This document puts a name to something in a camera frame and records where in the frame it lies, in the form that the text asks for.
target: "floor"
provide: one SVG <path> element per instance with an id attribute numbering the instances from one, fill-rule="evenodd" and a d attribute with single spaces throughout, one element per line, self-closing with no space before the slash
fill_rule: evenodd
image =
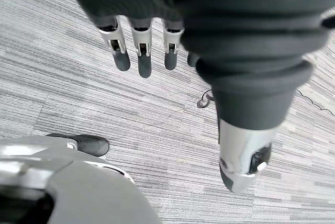
<path id="1" fill-rule="evenodd" d="M 186 64 L 163 63 L 162 25 L 153 24 L 153 71 L 120 72 L 75 0 L 0 0 L 0 138 L 49 132 L 106 137 L 104 157 L 134 177 L 163 223 L 335 223 L 335 117 L 297 93 L 272 160 L 242 194 L 223 185 L 209 86 Z M 300 88 L 335 111 L 335 34 L 307 56 L 315 65 Z"/>

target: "cable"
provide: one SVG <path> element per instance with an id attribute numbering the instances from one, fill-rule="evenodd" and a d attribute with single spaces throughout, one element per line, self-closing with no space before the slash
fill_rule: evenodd
<path id="1" fill-rule="evenodd" d="M 197 107 L 198 107 L 198 108 L 206 108 L 206 107 L 209 105 L 210 101 L 208 101 L 206 105 L 202 105 L 202 104 L 200 104 L 200 103 L 204 101 L 205 94 L 206 94 L 207 92 L 210 92 L 210 91 L 211 91 L 211 89 L 208 89 L 207 91 L 205 91 L 205 92 L 203 93 L 203 95 L 202 95 L 202 97 L 201 97 L 201 100 L 199 100 L 199 101 L 197 102 Z M 300 93 L 300 95 L 301 95 L 302 97 L 305 97 L 305 98 L 309 99 L 310 102 L 311 102 L 311 104 L 312 104 L 312 105 L 315 105 L 316 107 L 318 107 L 321 111 L 326 110 L 326 111 L 330 112 L 333 116 L 335 116 L 335 114 L 334 114 L 331 110 L 326 109 L 326 108 L 322 108 L 322 107 L 319 106 L 318 104 L 315 104 L 314 101 L 313 101 L 310 97 L 305 96 L 305 95 L 304 95 L 301 91 L 299 91 L 298 89 L 297 89 L 297 91 Z"/>
<path id="2" fill-rule="evenodd" d="M 335 114 L 334 114 L 331 110 L 326 109 L 326 108 L 322 108 L 321 106 L 315 104 L 315 103 L 313 102 L 313 100 L 312 100 L 310 97 L 305 96 L 305 95 L 304 95 L 301 91 L 299 91 L 298 89 L 297 89 L 297 91 L 300 93 L 300 95 L 301 95 L 302 97 L 305 97 L 305 98 L 309 99 L 310 102 L 312 103 L 312 105 L 315 105 L 315 106 L 318 107 L 321 111 L 322 111 L 322 110 L 327 110 L 327 111 L 329 111 L 333 116 L 335 116 Z"/>
<path id="3" fill-rule="evenodd" d="M 205 92 L 203 93 L 202 97 L 201 97 L 201 100 L 204 100 L 204 97 L 205 97 L 206 93 L 207 93 L 207 92 L 210 92 L 210 91 L 211 91 L 211 89 L 208 89 L 207 91 L 205 91 Z"/>

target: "black fingertip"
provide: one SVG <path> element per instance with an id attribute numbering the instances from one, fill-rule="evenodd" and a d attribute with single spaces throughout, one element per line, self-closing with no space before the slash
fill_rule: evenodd
<path id="1" fill-rule="evenodd" d="M 196 65 L 196 63 L 197 63 L 197 61 L 198 61 L 199 58 L 200 57 L 197 56 L 196 54 L 193 54 L 193 53 L 189 52 L 188 56 L 187 56 L 187 64 L 188 64 L 188 66 L 195 67 L 195 65 Z"/>
<path id="2" fill-rule="evenodd" d="M 119 50 L 113 55 L 116 67 L 121 71 L 128 71 L 130 68 L 130 59 L 127 51 L 123 54 Z"/>
<path id="3" fill-rule="evenodd" d="M 177 54 L 174 54 L 172 50 L 169 53 L 165 53 L 164 59 L 165 68 L 169 71 L 173 70 L 177 66 Z"/>
<path id="4" fill-rule="evenodd" d="M 144 79 L 150 77 L 151 75 L 151 56 L 146 56 L 142 54 L 141 57 L 138 57 L 138 72 L 140 76 Z"/>

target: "striped carpet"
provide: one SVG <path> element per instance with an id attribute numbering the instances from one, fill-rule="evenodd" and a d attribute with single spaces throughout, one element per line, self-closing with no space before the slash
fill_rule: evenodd
<path id="1" fill-rule="evenodd" d="M 75 0 L 0 0 L 0 137 L 49 132 L 106 137 L 105 159 L 134 177 L 164 223 L 335 223 L 335 117 L 302 97 L 274 142 L 270 166 L 242 194 L 223 185 L 214 104 L 186 64 L 164 68 L 162 24 L 153 23 L 152 75 L 142 79 L 125 19 L 131 69 L 116 69 Z M 335 111 L 335 34 L 306 56 L 300 88 Z"/>

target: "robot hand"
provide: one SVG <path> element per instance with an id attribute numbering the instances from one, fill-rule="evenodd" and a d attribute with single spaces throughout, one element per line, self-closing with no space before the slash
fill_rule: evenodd
<path id="1" fill-rule="evenodd" d="M 151 73 L 152 17 L 164 19 L 168 70 L 176 66 L 180 38 L 191 52 L 189 65 L 199 58 L 197 72 L 212 86 L 217 107 L 221 176 L 234 193 L 246 189 L 266 167 L 271 142 L 295 89 L 312 73 L 302 54 L 326 42 L 320 14 L 335 4 L 335 0 L 78 2 L 122 71 L 130 68 L 130 61 L 118 15 L 131 23 L 142 77 Z"/>

